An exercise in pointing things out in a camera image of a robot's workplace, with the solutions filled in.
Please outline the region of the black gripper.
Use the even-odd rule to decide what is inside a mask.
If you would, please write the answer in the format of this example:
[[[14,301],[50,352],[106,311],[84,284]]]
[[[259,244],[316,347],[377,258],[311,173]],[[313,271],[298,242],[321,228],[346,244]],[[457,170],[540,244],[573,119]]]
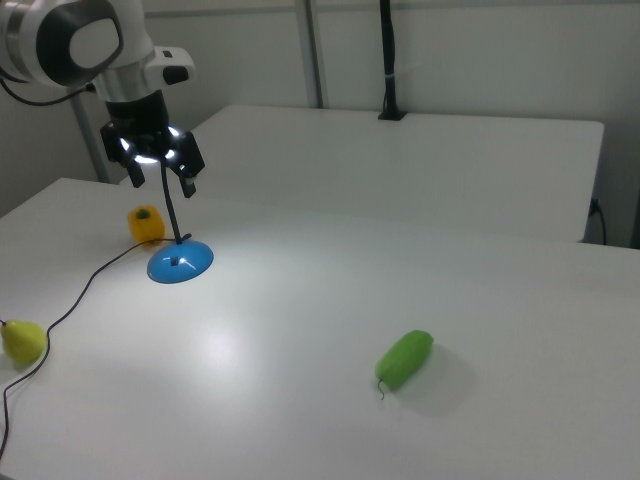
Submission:
[[[204,169],[204,160],[191,132],[179,132],[170,125],[161,92],[133,102],[107,102],[110,121],[100,129],[109,161],[127,170],[132,186],[145,183],[138,156],[166,161],[179,175],[183,196],[196,193],[195,176]]]

